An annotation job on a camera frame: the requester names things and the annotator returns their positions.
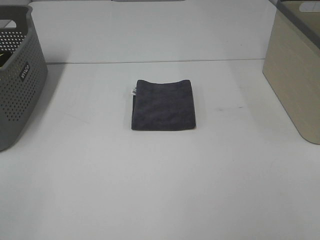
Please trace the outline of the dark grey towel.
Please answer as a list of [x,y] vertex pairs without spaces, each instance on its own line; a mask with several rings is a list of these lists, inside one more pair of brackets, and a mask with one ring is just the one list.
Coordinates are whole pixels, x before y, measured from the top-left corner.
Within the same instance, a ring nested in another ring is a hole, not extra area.
[[131,129],[135,131],[183,131],[196,128],[191,81],[136,82]]

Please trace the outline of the beige plastic storage bin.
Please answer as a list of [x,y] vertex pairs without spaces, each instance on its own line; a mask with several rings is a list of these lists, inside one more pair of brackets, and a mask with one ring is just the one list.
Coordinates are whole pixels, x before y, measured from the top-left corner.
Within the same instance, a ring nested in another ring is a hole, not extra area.
[[279,0],[262,73],[306,141],[320,143],[320,2]]

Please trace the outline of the grey perforated plastic basket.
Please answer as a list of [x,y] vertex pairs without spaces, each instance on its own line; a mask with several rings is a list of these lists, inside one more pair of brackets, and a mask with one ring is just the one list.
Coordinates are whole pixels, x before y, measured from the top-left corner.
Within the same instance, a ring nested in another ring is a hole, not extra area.
[[25,128],[45,85],[48,68],[28,5],[2,5],[0,30],[0,149],[10,148]]

